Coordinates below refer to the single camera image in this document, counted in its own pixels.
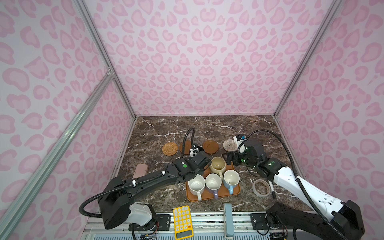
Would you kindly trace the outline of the white mug blue handle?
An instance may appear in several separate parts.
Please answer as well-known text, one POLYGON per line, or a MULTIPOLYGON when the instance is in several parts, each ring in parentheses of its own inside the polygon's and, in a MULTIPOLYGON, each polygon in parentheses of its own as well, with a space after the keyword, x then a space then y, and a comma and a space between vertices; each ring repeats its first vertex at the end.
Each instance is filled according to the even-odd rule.
POLYGON ((235 187, 240 182, 240 176, 235 170, 227 170, 223 176, 224 186, 228 189, 229 194, 233 195, 235 192, 235 187))

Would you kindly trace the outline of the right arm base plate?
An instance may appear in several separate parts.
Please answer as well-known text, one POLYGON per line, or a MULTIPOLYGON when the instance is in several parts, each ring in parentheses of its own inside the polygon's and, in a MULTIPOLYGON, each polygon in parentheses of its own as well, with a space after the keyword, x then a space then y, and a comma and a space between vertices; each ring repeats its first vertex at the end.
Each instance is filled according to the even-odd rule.
POLYGON ((283 225, 270 214, 250 214, 251 224, 254 230, 277 230, 281 229, 283 225))

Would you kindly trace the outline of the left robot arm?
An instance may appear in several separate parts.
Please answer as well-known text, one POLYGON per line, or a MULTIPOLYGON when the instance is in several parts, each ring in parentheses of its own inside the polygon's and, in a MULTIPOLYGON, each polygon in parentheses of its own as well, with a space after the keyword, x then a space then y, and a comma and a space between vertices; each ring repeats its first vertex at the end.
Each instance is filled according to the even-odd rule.
POLYGON ((105 195, 98 198, 105 229, 110 230, 126 221, 131 213, 129 207, 137 200, 170 185, 185 183, 203 174, 212 162, 205 152, 194 157, 177 159, 159 170, 143 177, 122 180, 113 178, 104 189, 105 195))

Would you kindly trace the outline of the woven rattan coaster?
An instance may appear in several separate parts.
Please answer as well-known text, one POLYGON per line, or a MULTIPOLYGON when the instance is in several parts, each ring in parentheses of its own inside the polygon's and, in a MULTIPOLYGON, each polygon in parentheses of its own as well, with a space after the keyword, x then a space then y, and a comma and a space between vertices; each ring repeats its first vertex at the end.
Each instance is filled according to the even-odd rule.
POLYGON ((166 143, 162 147, 162 152, 165 156, 173 156, 179 150, 179 147, 176 143, 166 143))

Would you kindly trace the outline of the multicolour braided coaster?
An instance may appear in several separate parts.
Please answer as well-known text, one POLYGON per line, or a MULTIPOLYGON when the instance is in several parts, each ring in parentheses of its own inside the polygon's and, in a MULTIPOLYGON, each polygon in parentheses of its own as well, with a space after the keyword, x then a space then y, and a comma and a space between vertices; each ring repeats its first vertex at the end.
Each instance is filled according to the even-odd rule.
POLYGON ((223 142, 223 148, 226 152, 236 152, 238 150, 237 143, 233 139, 225 140, 223 142))

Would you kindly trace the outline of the cream yellow mug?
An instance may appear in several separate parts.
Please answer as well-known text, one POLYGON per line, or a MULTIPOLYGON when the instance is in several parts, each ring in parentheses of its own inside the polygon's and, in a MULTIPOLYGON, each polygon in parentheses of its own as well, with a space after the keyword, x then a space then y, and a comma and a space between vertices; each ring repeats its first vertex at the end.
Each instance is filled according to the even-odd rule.
POLYGON ((221 157, 214 157, 210 165, 211 173, 217 174, 223 180, 224 173, 227 170, 227 163, 221 157))

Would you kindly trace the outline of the dark wooden coaster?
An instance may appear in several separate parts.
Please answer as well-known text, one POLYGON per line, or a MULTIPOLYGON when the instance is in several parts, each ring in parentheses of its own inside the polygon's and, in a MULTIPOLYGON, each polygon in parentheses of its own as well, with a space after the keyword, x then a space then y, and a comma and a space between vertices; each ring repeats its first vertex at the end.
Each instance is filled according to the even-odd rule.
MULTIPOLYGON (((191 141, 190 140, 186 140, 185 152, 184 152, 185 155, 189 155, 190 154, 191 147, 192 147, 191 141)), ((180 143, 179 144, 179 151, 182 152, 182 150, 183 150, 183 143, 180 143)))

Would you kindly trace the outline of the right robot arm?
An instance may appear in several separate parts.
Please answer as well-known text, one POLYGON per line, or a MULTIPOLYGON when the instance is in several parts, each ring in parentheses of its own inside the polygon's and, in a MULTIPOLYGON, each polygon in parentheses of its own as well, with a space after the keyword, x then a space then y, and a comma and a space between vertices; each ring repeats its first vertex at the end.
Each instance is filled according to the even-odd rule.
POLYGON ((360 207, 353 201, 343 202, 307 182, 276 158, 269 158, 263 146, 236 136, 237 150, 228 153, 228 162, 254 168, 271 183, 292 193, 315 213, 298 211, 281 203, 267 210, 271 228, 291 226, 313 234, 323 240, 359 240, 365 233, 360 207))

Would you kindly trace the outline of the brown wooden coaster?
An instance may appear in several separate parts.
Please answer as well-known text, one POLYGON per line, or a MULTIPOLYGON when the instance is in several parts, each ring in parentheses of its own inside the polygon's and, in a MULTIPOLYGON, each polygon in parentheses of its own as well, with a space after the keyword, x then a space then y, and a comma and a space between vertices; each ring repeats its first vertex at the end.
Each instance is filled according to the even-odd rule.
POLYGON ((209 155, 215 154, 219 148, 219 144, 214 140, 207 140, 203 143, 203 149, 209 155))

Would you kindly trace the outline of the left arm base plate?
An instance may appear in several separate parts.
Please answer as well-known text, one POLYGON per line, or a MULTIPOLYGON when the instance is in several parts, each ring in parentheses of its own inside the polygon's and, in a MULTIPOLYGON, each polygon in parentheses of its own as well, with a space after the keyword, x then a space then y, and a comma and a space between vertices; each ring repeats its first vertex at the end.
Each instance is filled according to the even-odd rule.
POLYGON ((159 214, 143 226, 135 224, 134 231, 168 231, 171 224, 170 214, 159 214))

